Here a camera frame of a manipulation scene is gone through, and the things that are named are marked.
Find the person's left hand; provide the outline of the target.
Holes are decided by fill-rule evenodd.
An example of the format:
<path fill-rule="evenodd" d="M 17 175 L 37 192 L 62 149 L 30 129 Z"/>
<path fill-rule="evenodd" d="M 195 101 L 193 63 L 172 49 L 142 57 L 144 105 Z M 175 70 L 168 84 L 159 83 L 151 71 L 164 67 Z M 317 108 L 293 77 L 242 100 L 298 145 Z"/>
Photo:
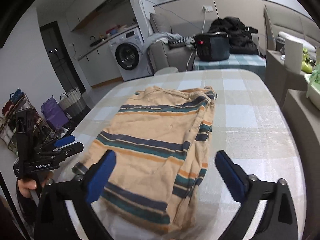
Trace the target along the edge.
<path fill-rule="evenodd" d="M 41 187 L 44 187 L 48 179 L 52 179 L 53 172 L 44 173 L 44 180 L 41 182 Z M 24 198 L 31 198 L 31 190 L 37 189 L 37 183 L 32 179 L 20 179 L 17 181 L 18 190 Z"/>

